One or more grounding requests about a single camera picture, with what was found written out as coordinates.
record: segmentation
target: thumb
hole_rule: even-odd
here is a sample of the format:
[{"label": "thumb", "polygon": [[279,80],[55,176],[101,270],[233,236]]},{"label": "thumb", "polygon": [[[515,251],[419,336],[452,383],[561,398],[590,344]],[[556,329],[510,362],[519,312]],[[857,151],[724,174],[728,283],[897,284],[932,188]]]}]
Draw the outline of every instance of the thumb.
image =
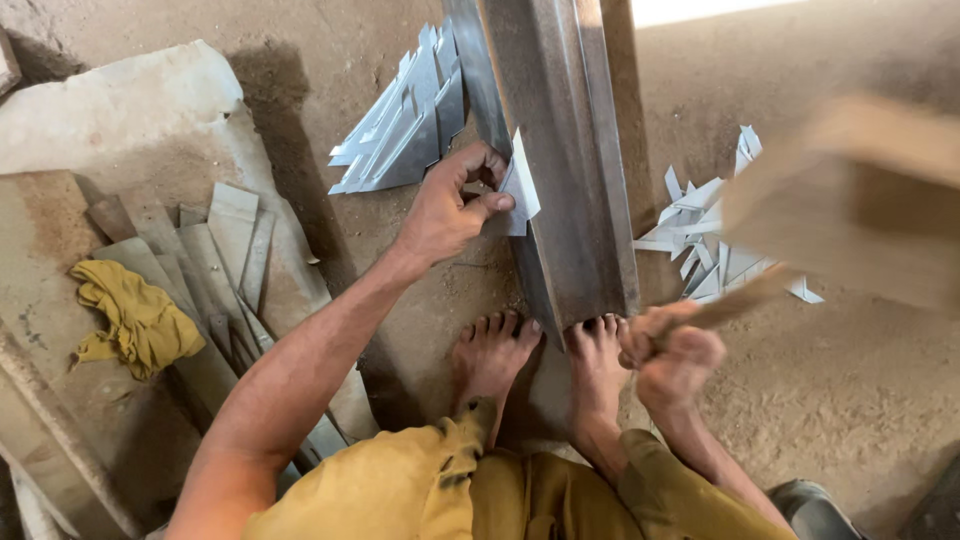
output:
[{"label": "thumb", "polygon": [[464,207],[464,212],[475,216],[483,223],[501,211],[514,209],[516,201],[509,193],[484,193]]}]

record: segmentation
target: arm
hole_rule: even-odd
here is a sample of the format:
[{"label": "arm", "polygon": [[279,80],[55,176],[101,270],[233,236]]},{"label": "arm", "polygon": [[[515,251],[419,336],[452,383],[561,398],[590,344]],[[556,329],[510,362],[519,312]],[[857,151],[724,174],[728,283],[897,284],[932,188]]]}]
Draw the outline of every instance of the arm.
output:
[{"label": "arm", "polygon": [[430,171],[394,245],[281,339],[230,393],[190,466],[168,540],[239,538],[247,518],[275,502],[276,475],[403,291],[432,264],[463,251],[489,217],[513,208],[513,198],[502,193],[469,204],[460,195],[484,173],[496,187],[506,170],[504,159],[480,142]]},{"label": "arm", "polygon": [[710,434],[694,402],[726,354],[720,337],[712,331],[683,327],[670,336],[666,353],[648,359],[650,336],[658,335],[670,321],[685,318],[697,309],[693,302],[654,307],[645,315],[634,317],[629,328],[620,334],[623,355],[639,366],[636,394],[667,446],[687,467],[733,493],[771,523],[792,530],[763,491]]}]

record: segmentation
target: person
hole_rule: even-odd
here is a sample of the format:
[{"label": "person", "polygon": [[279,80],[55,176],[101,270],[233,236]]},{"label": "person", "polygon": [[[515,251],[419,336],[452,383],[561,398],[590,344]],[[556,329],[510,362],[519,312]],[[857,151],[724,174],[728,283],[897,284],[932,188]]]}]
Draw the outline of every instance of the person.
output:
[{"label": "person", "polygon": [[[514,311],[480,317],[453,350],[456,420],[381,432],[332,457],[276,500],[276,477],[320,420],[404,290],[461,253],[514,207],[495,189],[506,161],[477,142],[427,175],[393,245],[350,288],[304,320],[239,381],[190,467],[167,540],[244,538],[796,538],[697,412],[694,397],[724,347],[681,327],[665,353],[650,335],[696,305],[608,314],[564,333],[572,368],[572,446],[592,465],[495,448],[517,372],[542,338]],[[636,394],[669,448],[621,432],[618,395]]]}]

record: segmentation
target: metal sheet stack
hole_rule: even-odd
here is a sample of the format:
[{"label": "metal sheet stack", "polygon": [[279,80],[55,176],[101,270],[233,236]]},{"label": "metal sheet stack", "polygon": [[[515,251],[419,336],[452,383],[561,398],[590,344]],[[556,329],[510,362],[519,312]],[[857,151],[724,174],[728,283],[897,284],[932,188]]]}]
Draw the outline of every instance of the metal sheet stack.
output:
[{"label": "metal sheet stack", "polygon": [[437,32],[424,25],[420,46],[400,60],[396,78],[376,100],[329,165],[348,165],[330,193],[374,191],[423,180],[464,129],[464,84],[447,18]]}]

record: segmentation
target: rag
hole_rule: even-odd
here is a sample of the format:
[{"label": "rag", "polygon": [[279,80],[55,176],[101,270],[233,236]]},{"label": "rag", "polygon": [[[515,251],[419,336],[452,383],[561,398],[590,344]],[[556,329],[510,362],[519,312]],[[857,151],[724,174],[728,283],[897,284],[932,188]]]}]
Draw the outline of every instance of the rag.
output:
[{"label": "rag", "polygon": [[70,275],[85,281],[78,302],[96,307],[110,321],[109,331],[95,331],[80,342],[80,362],[118,357],[136,379],[146,380],[206,345],[197,325],[166,291],[147,285],[119,262],[84,260]]}]

